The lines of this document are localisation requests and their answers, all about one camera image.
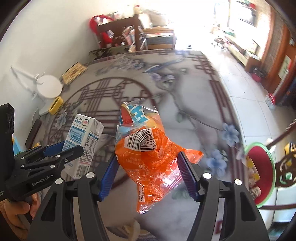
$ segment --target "cardboard box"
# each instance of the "cardboard box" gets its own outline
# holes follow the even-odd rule
[[[77,145],[84,149],[80,158],[65,164],[65,172],[72,178],[79,179],[88,172],[103,129],[104,126],[95,118],[76,115],[63,146],[63,151]]]

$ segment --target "barcode label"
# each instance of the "barcode label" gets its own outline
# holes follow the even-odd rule
[[[88,169],[88,166],[79,165],[76,172],[76,176],[82,177],[84,174],[87,173],[87,169]]]
[[[124,138],[124,147],[136,151],[151,151],[156,149],[152,129],[143,129]]]

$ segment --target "wooden chair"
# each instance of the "wooden chair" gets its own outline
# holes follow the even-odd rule
[[[129,26],[134,26],[136,51],[140,51],[141,47],[143,46],[143,43],[141,46],[140,39],[139,39],[139,36],[140,36],[139,26],[141,26],[141,22],[137,14],[135,14],[133,17],[123,18],[123,19],[115,20],[113,22],[98,25],[97,30],[99,33],[111,30],[114,33],[111,46],[114,47],[114,46],[120,46],[122,42],[126,43],[126,40],[123,37],[122,33]]]

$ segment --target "table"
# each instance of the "table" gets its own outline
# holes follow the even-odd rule
[[[87,67],[64,87],[63,108],[42,120],[45,128],[39,136],[43,145],[63,141],[77,113],[94,117],[105,126],[91,164],[94,169],[114,150],[122,102],[145,98],[147,104],[156,106],[173,142],[205,154],[199,162],[202,168],[221,180],[245,180],[237,116],[219,75],[200,51],[147,50],[98,59]],[[226,131],[231,138],[225,138]],[[105,226],[122,226],[136,218],[142,228],[161,240],[187,239],[199,204],[188,196],[184,184],[143,215],[136,212],[136,184],[126,178],[121,167],[115,186],[99,203]],[[220,206],[214,238],[219,237],[222,216]],[[110,240],[121,240],[110,232],[108,235]]]

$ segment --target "bag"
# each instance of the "bag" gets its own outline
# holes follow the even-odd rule
[[[165,135],[157,110],[140,105],[141,101],[123,102],[115,153],[119,164],[138,184],[137,211],[145,213],[182,180],[177,154],[184,151],[192,163],[197,163],[203,153],[172,142]]]

